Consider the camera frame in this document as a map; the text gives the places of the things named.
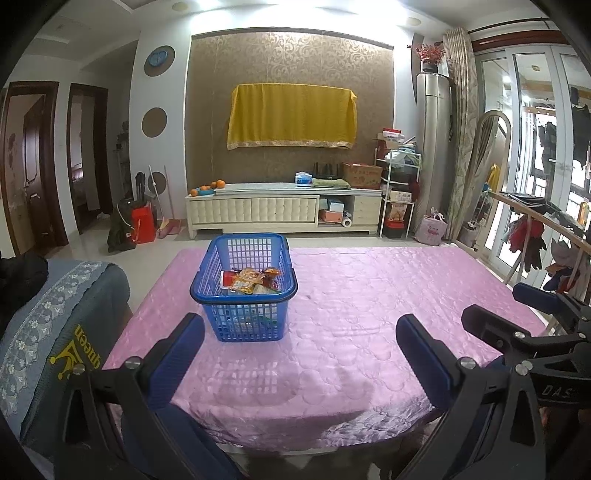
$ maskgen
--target patterned wallpaper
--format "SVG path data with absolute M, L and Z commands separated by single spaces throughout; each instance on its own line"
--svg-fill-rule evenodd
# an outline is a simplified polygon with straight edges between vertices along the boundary
M 306 83 L 353 90 L 357 142 L 350 149 L 250 147 L 228 151 L 230 94 L 240 83 Z M 194 38 L 185 113 L 187 187 L 293 181 L 315 162 L 373 162 L 375 136 L 394 114 L 392 50 L 347 38 L 287 32 Z

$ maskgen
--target storage box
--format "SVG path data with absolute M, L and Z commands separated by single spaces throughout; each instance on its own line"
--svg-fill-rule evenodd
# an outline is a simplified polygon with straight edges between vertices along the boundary
M 343 179 L 352 189 L 379 190 L 382 167 L 361 163 L 343 163 Z
M 410 203 L 413 201 L 413 194 L 410 192 L 398 192 L 393 190 L 390 192 L 390 202 Z
M 345 204 L 336 198 L 328 198 L 328 208 L 331 212 L 343 213 L 345 211 Z
M 343 213 L 321 210 L 319 213 L 319 218 L 320 220 L 328 223 L 341 223 L 343 221 Z

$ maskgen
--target pink tablecloth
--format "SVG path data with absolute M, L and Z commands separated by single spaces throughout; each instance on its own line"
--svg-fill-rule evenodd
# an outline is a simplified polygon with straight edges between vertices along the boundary
M 144 356 L 187 312 L 204 250 L 181 251 L 129 322 L 105 368 Z M 543 324 L 485 267 L 459 248 L 293 248 L 299 291 L 279 342 L 205 342 L 174 403 L 219 442 L 303 450 L 397 436 L 431 409 L 396 344 L 414 313 L 457 356 L 480 364 L 498 353 L 462 329 L 473 303 L 536 335 Z

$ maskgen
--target ceiling light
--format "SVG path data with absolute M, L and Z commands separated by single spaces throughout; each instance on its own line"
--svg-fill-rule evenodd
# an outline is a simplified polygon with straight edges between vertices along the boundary
M 175 12 L 184 12 L 189 6 L 185 2 L 176 2 L 173 5 L 173 10 Z
M 423 22 L 421 22 L 418 18 L 415 17 L 408 17 L 406 21 L 406 24 L 409 27 L 418 27 L 421 23 Z

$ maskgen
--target cardboard box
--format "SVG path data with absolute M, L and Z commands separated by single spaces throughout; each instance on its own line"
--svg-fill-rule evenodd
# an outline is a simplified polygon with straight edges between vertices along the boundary
M 319 218 L 323 222 L 341 223 L 343 221 L 343 214 L 339 212 L 331 212 L 329 210 L 321 210 Z
M 352 189 L 379 190 L 382 167 L 362 163 L 343 163 L 343 180 Z
M 345 211 L 345 204 L 339 199 L 329 198 L 327 210 L 331 212 L 343 213 Z
M 400 148 L 400 144 L 398 142 L 388 140 L 387 138 L 384 137 L 384 134 L 382 132 L 378 133 L 377 139 L 381 140 L 382 142 L 385 142 L 384 147 L 389 150 L 398 150 Z

